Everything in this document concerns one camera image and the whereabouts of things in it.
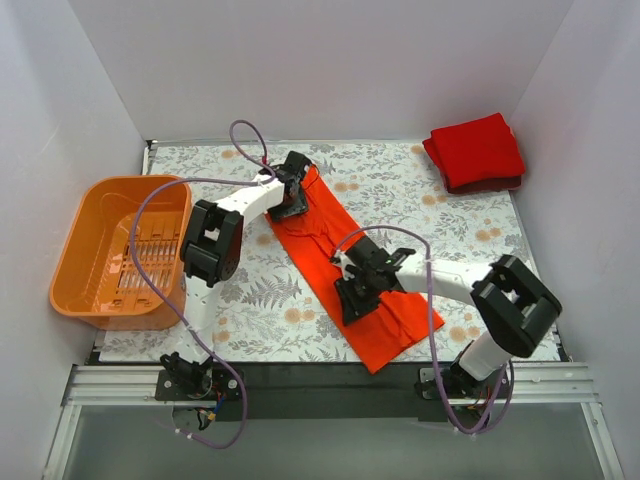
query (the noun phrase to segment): white backdrop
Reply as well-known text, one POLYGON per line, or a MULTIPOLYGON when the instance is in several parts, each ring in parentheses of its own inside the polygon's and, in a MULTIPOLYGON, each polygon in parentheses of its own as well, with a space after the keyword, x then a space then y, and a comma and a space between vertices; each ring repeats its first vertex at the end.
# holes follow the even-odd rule
POLYGON ((640 478, 640 5, 576 1, 511 124, 529 165, 517 203, 589 363, 627 478, 640 478))
POLYGON ((571 0, 70 0, 146 139, 423 138, 509 116, 571 0))
POLYGON ((144 144, 66 2, 0 0, 0 59, 0 477, 22 480, 95 333, 49 305, 62 245, 84 191, 139 173, 144 144))

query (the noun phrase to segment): floral tablecloth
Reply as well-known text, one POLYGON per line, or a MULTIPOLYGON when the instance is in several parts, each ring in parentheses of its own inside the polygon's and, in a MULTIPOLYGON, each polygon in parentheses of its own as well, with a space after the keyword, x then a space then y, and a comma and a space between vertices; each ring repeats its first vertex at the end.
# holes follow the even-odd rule
MULTIPOLYGON (((257 146, 247 148, 259 156, 257 146)), ((507 192, 466 196, 447 194, 437 169, 421 145, 413 143, 326 143, 269 146, 271 163, 289 150, 311 158, 338 200, 360 225, 401 225, 423 235, 434 258, 492 261, 503 253, 531 265, 523 233, 507 192)), ((163 146, 147 173, 251 180, 256 167, 232 147, 163 146)), ((214 201, 233 187, 192 184, 194 201, 214 201)), ((370 232, 379 245, 394 250, 421 246, 397 232, 370 232)), ((240 266, 222 291, 217 307, 215 350, 229 361, 357 361, 300 272, 276 240, 263 217, 245 226, 240 266)), ((484 324, 475 309, 436 298, 446 324, 436 332, 438 355, 453 360, 477 338, 484 324)), ((101 361, 153 361, 171 353, 184 333, 181 324, 156 332, 107 332, 101 361)), ((396 361, 428 361, 428 340, 396 361)), ((530 360, 559 360, 549 333, 530 360)))

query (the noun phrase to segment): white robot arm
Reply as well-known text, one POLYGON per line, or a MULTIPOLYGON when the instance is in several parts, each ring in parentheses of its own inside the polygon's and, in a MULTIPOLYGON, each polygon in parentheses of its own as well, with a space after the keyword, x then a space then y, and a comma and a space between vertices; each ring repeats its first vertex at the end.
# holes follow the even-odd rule
MULTIPOLYGON (((239 189, 215 203, 200 200, 194 205, 180 248, 187 276, 185 316, 209 346, 213 347, 212 319, 224 281, 240 261, 244 226, 267 211, 274 221, 306 212, 308 204, 300 183, 310 167, 311 160, 292 151, 284 164, 273 167, 274 180, 267 182, 271 177, 263 170, 254 178, 261 185, 239 189)), ((174 349, 187 362, 208 358, 186 329, 174 349)), ((161 362, 169 367, 165 356, 161 362)))
MULTIPOLYGON (((365 236, 333 262, 342 270, 336 288, 345 325, 375 310, 384 291, 428 290, 426 260, 414 250, 389 254, 365 236)), ((513 356, 531 356, 562 311, 549 289, 511 255, 491 264, 432 260, 431 272, 434 295, 476 306, 487 326, 446 372, 449 385, 464 395, 482 388, 513 356)))

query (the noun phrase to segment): stack of red towels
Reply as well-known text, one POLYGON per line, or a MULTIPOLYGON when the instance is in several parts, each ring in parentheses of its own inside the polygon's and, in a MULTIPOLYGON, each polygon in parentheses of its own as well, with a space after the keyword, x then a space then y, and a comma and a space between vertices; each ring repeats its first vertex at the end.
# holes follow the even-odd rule
POLYGON ((524 162, 499 113, 433 130, 422 144, 449 193, 515 189, 522 184, 524 162))

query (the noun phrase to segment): purple cable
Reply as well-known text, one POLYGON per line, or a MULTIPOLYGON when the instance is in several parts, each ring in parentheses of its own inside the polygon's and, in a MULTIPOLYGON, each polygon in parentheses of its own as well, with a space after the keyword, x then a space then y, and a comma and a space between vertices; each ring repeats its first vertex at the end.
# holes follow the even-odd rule
POLYGON ((215 444, 213 442, 210 442, 209 440, 207 440, 204 437, 201 437, 200 435, 197 435, 197 434, 194 434, 194 433, 191 433, 191 432, 187 432, 187 431, 181 430, 181 429, 175 429, 176 432, 182 433, 185 436, 187 436, 188 438, 193 438, 194 440, 196 440, 196 441, 198 441, 200 443, 203 443, 204 445, 207 445, 208 447, 215 448, 215 449, 224 449, 224 448, 230 447, 231 445, 233 445, 238 440, 238 438, 242 434, 242 431, 244 430, 245 424, 247 423, 247 411, 248 411, 247 390, 246 390, 244 382, 242 381, 242 378, 240 377, 238 372, 236 372, 234 370, 234 368, 231 365, 229 365, 227 362, 225 362, 222 358, 220 358, 218 355, 216 355, 216 353, 213 350, 211 350, 207 346, 207 344, 204 343, 200 339, 200 337, 198 337, 198 334, 195 332, 195 330, 193 330, 193 328, 191 327, 191 324, 189 323, 187 318, 184 316, 184 314, 180 311, 180 309, 171 300, 169 300, 169 298, 167 298, 167 296, 162 292, 162 290, 160 290, 153 283, 151 278, 149 278, 149 276, 146 274, 146 272, 142 268, 142 265, 140 264, 140 260, 138 259, 138 250, 137 250, 137 247, 136 247, 136 231, 138 229, 138 223, 140 222, 140 217, 142 216, 142 212, 147 207, 147 205, 149 205, 149 202, 151 202, 151 200, 153 200, 153 198, 156 195, 158 195, 160 192, 163 192, 163 191, 167 190, 168 188, 171 188, 171 187, 173 187, 175 185, 181 185, 183 183, 202 182, 202 183, 216 183, 216 184, 220 184, 220 185, 236 185, 236 186, 242 186, 242 187, 255 187, 255 186, 258 186, 258 185, 264 185, 265 183, 269 183, 269 182, 273 181, 276 178, 276 172, 269 165, 267 165, 266 163, 263 164, 259 160, 256 160, 255 158, 251 157, 250 155, 248 155, 244 150, 242 150, 238 146, 235 138, 233 137, 233 128, 236 125, 240 124, 240 123, 244 123, 244 124, 248 125, 249 127, 251 127, 256 132, 256 134, 258 135, 258 138, 260 139, 260 141, 262 142, 262 145, 264 147, 265 156, 263 157, 263 159, 266 161, 266 145, 264 143, 264 140, 262 139, 262 135, 260 135, 260 133, 258 132, 258 130, 256 129, 255 126, 253 126, 251 123, 247 122, 246 120, 236 120, 235 122, 233 122, 231 124, 231 127, 229 129, 229 134, 231 136, 231 141, 232 141, 233 145, 238 149, 238 151, 247 160, 255 163, 260 168, 266 169, 269 172, 270 178, 266 179, 264 182, 244 182, 244 181, 236 181, 236 180, 222 180, 222 179, 214 179, 214 178, 197 178, 196 177, 196 178, 181 178, 181 179, 178 179, 178 180, 173 180, 173 181, 171 181, 169 183, 165 183, 164 185, 161 185, 160 187, 156 188, 153 192, 151 192, 149 194, 149 196, 147 198, 144 199, 144 201, 140 205, 140 208, 138 208, 138 211, 136 213, 135 218, 133 219, 133 223, 131 224, 131 232, 129 234, 129 250, 131 252, 131 259, 133 260, 134 265, 138 269, 138 272, 140 272, 140 276, 144 279, 144 281, 147 283, 147 285, 149 285, 149 288, 151 288, 151 290, 153 290, 155 292, 155 294, 158 295, 160 297, 160 299, 162 299, 162 301, 164 301, 164 303, 166 303, 169 306, 169 308, 171 308, 171 310, 173 310, 175 312, 175 314, 178 316, 180 321, 184 324, 184 326, 189 331, 189 333, 193 337, 194 341, 200 346, 200 348, 202 348, 216 362, 218 362, 220 365, 222 365, 224 368, 226 368, 229 371, 229 373, 231 373, 233 378, 238 382, 238 385, 240 386, 240 391, 242 392, 242 420, 240 422, 240 427, 238 428, 238 431, 231 438, 231 440, 229 440, 227 443, 224 443, 222 445, 218 445, 218 444, 215 444))
POLYGON ((500 387, 502 385, 502 380, 505 378, 505 373, 506 373, 506 369, 507 369, 506 365, 504 365, 502 367, 502 369, 500 370, 500 374, 498 375, 498 381, 496 382, 496 385, 493 388, 493 393, 491 394, 491 398, 487 402, 487 406, 486 406, 483 414, 481 415, 480 419, 478 420, 478 423, 476 423, 472 428, 466 428, 465 426, 463 426, 460 423, 460 420, 458 420, 458 417, 456 416, 456 413, 453 411, 453 407, 451 406, 451 403, 449 402, 449 397, 447 397, 447 391, 445 390, 444 383, 442 381, 442 373, 440 371, 440 365, 438 364, 438 352, 436 351, 436 341, 435 341, 435 338, 433 337, 433 334, 434 334, 434 326, 433 326, 433 280, 431 278, 431 276, 432 276, 432 272, 431 272, 431 246, 429 245, 429 242, 427 242, 420 235, 418 235, 417 233, 413 233, 412 231, 407 230, 405 228, 395 227, 393 225, 371 225, 371 226, 368 226, 368 227, 362 227, 362 228, 359 228, 357 230, 354 230, 349 235, 347 235, 345 238, 343 238, 338 243, 338 245, 335 247, 333 255, 335 255, 335 253, 338 250, 340 250, 342 245, 344 245, 351 237, 353 237, 354 235, 357 235, 360 232, 365 232, 367 230, 395 230, 397 232, 401 232, 401 233, 404 233, 406 235, 409 235, 409 236, 415 238, 416 240, 420 241, 425 246, 425 249, 426 249, 426 251, 425 251, 425 259, 426 259, 426 263, 427 263, 427 301, 429 303, 429 305, 428 305, 428 313, 427 313, 427 324, 429 326, 429 347, 431 349, 431 360, 433 362, 433 373, 435 375, 436 385, 438 386, 438 392, 440 393, 440 398, 442 399, 442 403, 443 403, 444 408, 445 408, 445 410, 447 412, 447 416, 449 417, 449 420, 462 433, 465 433, 467 435, 473 435, 473 434, 476 434, 476 433, 486 433, 486 432, 488 432, 490 430, 493 430, 498 425, 498 423, 500 423, 500 421, 504 417, 505 413, 507 412, 507 408, 509 407, 509 404, 511 403, 511 398, 513 396, 513 383, 514 383, 514 373, 515 373, 514 370, 513 370, 513 363, 511 361, 508 362, 509 372, 511 374, 511 383, 509 385, 509 390, 508 390, 508 393, 507 393, 507 399, 505 400, 504 407, 500 411, 500 414, 498 415, 498 418, 495 420, 495 422, 493 422, 491 425, 483 427, 484 423, 489 418, 489 415, 491 413, 491 408, 493 408, 493 404, 495 403, 496 398, 498 397, 498 392, 500 391, 500 387))
POLYGON ((260 131, 256 128, 256 126, 247 121, 247 120, 236 120, 235 122, 233 122, 230 126, 229 126, 229 138, 231 139, 231 143, 233 144, 234 147, 236 147, 236 150, 238 150, 238 152, 240 152, 240 154, 246 158, 247 160, 251 160, 252 162, 255 163, 255 158, 253 158, 251 155, 247 154, 247 152, 245 152, 242 147, 238 144, 238 141, 236 140, 236 137, 233 133, 233 129, 240 124, 244 124, 247 125, 249 128, 251 128, 251 130, 254 131, 254 133, 256 134, 256 136, 258 137, 258 140, 260 140, 260 144, 262 145, 262 164, 267 165, 267 144, 264 142, 264 138, 262 138, 262 135, 260 134, 260 131))

